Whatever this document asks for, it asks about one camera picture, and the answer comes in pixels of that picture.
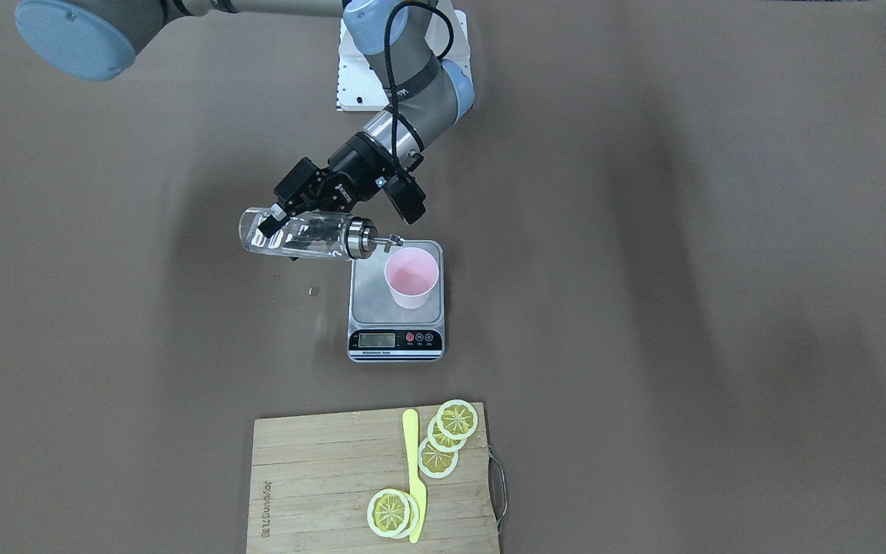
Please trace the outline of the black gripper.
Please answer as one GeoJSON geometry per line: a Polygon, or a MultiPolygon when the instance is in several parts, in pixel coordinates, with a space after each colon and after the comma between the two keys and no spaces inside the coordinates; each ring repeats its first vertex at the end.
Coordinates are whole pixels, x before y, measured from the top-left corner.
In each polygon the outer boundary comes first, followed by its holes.
{"type": "Polygon", "coordinates": [[[291,216],[305,212],[349,212],[380,192],[379,179],[394,175],[389,151],[372,137],[358,132],[320,168],[302,158],[275,186],[278,205],[261,208],[258,232],[265,238],[277,235],[291,216]]]}

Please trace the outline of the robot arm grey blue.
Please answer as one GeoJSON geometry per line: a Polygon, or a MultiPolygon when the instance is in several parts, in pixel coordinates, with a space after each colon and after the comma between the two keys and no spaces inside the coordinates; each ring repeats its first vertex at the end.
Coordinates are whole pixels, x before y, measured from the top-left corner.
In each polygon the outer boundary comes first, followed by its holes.
{"type": "Polygon", "coordinates": [[[418,221],[425,193],[412,172],[475,101],[471,80],[446,57],[458,24],[435,1],[21,1],[15,28],[53,67],[102,82],[170,22],[212,11],[340,18],[388,101],[326,167],[302,159],[275,186],[260,234],[270,239],[305,212],[349,212],[379,192],[405,223],[418,221]]]}

